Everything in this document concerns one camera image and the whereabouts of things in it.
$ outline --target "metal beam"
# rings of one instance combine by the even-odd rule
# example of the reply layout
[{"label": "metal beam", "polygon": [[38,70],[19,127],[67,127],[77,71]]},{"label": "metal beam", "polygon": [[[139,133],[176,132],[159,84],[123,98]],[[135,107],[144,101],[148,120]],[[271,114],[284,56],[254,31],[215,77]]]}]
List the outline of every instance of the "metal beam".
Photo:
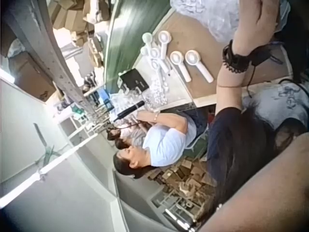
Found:
[{"label": "metal beam", "polygon": [[46,0],[11,0],[1,17],[57,86],[93,114],[90,102],[76,85],[56,42]]}]

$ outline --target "fluorescent light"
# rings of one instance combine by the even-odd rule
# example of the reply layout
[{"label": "fluorescent light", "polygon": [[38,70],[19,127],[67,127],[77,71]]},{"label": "fluorescent light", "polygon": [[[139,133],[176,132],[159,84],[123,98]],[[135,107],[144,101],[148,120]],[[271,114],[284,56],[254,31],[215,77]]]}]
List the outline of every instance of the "fluorescent light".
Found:
[{"label": "fluorescent light", "polygon": [[8,194],[6,194],[4,197],[1,197],[0,198],[0,209],[4,208],[8,203],[10,203],[16,197],[18,197],[23,191],[25,191],[27,188],[29,188],[37,180],[40,180],[40,174],[34,173],[30,178],[28,178],[23,183],[21,183],[19,186],[14,188],[12,191],[10,191]]},{"label": "fluorescent light", "polygon": [[15,78],[12,77],[10,74],[8,74],[5,70],[0,69],[0,76],[1,78],[3,78],[4,80],[14,84],[15,82]]},{"label": "fluorescent light", "polygon": [[165,212],[166,212],[168,215],[170,215],[170,217],[171,217],[172,219],[174,219],[175,221],[177,220],[176,216],[173,215],[168,209],[165,209]]},{"label": "fluorescent light", "polygon": [[[46,174],[53,168],[55,168],[58,164],[60,164],[62,161],[67,159],[70,155],[74,154],[75,151],[77,151],[80,147],[84,146],[86,143],[88,143],[91,139],[96,137],[98,134],[94,134],[91,137],[85,139],[80,144],[78,144],[75,147],[72,147],[67,152],[63,153],[61,156],[57,157],[53,161],[51,161],[49,164],[41,168],[40,173]],[[14,200],[16,197],[18,197],[23,191],[25,191],[27,188],[29,188],[34,182],[37,180],[40,180],[40,174],[38,172],[34,173],[30,178],[25,180],[23,183],[21,183],[19,186],[14,188],[12,191],[10,191],[8,194],[6,194],[4,197],[0,198],[0,209],[4,208],[8,203],[10,203],[12,200]]]}]

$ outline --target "bracelet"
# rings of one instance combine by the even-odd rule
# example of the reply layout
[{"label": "bracelet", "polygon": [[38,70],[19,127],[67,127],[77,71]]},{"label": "bracelet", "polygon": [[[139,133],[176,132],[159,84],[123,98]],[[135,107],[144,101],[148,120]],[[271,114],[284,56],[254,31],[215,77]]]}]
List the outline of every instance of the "bracelet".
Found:
[{"label": "bracelet", "polygon": [[157,112],[154,116],[154,122],[156,122],[156,118],[159,116],[160,112]]}]

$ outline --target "hand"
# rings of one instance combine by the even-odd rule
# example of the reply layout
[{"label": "hand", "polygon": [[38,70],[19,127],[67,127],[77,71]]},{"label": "hand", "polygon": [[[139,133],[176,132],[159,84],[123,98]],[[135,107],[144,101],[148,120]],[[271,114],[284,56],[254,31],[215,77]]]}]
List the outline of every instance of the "hand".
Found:
[{"label": "hand", "polygon": [[137,120],[139,121],[144,121],[144,122],[149,122],[152,121],[155,117],[154,113],[151,113],[147,110],[140,110],[137,112]]},{"label": "hand", "polygon": [[234,35],[234,54],[249,55],[267,44],[276,28],[279,0],[239,0],[239,26]]}]

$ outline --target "clear plastic bag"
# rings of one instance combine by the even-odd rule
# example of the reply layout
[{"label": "clear plastic bag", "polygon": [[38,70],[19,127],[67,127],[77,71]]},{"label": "clear plastic bag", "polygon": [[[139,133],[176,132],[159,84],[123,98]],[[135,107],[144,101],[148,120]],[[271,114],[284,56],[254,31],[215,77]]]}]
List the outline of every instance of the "clear plastic bag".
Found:
[{"label": "clear plastic bag", "polygon": [[[197,19],[218,42],[233,39],[239,22],[239,0],[170,0],[170,4],[182,15]],[[287,0],[280,0],[277,31],[285,26],[290,9]]]}]

